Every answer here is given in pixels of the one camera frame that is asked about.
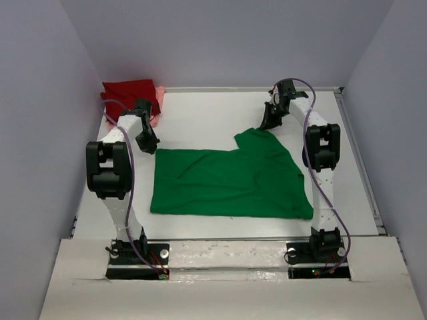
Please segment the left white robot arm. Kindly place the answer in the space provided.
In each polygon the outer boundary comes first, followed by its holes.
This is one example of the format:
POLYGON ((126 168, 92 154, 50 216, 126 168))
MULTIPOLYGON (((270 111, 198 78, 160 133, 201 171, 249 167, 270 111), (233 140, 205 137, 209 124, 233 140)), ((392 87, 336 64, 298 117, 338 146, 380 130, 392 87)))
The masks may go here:
POLYGON ((152 103, 137 98, 133 109, 124 108, 118 120, 105 118, 113 129, 103 138, 86 145, 87 187, 107 207, 116 230, 111 255, 126 256, 132 263, 147 263, 145 231, 135 216, 135 162, 131 144, 153 155, 160 140, 151 126, 152 103))

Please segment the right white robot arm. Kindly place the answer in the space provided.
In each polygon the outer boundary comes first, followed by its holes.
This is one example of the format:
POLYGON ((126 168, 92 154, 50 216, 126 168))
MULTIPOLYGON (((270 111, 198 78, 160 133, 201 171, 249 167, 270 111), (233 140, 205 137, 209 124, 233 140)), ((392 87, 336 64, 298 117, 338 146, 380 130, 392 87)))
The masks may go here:
POLYGON ((270 100, 265 103, 260 125, 261 130, 273 129, 282 125, 283 117, 291 115, 303 128, 302 159, 312 180, 314 216, 309 240, 288 248, 291 264, 298 257, 323 261, 335 255, 342 245, 333 205, 333 178, 340 160, 341 129, 314 111, 316 92, 312 91, 313 99, 310 99, 306 92, 295 88, 295 80, 279 80, 269 90, 270 100))

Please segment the green t-shirt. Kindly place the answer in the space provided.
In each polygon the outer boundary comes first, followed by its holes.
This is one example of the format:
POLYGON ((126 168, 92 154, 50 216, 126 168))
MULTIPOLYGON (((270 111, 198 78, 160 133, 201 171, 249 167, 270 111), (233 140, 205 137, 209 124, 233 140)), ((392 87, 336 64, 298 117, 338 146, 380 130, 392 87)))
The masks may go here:
POLYGON ((268 131, 250 128, 234 137, 236 149, 159 149, 150 211, 311 220, 304 174, 268 131))

